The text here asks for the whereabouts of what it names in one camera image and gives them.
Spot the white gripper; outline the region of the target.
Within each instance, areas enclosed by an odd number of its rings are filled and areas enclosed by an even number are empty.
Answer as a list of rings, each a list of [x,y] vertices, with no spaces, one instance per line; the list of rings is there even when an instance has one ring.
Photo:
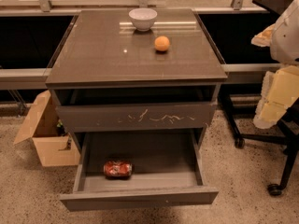
[[[269,47],[271,57],[284,64],[275,73],[266,72],[261,99],[253,124],[259,129],[274,126],[299,98],[299,0],[293,0],[277,19],[251,39],[251,44]]]

